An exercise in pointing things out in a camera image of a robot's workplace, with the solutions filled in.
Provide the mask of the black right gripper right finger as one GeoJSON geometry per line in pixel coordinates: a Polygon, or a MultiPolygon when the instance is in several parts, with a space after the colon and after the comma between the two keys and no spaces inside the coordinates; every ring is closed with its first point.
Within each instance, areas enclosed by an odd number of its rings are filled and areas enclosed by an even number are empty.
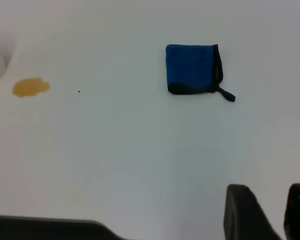
{"type": "Polygon", "coordinates": [[[289,188],[283,226],[288,240],[300,240],[300,183],[289,188]]]}

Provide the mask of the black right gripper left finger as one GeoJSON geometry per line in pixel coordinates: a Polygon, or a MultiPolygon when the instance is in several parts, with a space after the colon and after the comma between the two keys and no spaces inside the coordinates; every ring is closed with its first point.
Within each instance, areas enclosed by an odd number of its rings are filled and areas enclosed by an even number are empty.
{"type": "Polygon", "coordinates": [[[226,189],[223,229],[226,240],[279,240],[249,187],[230,184],[226,189]]]}

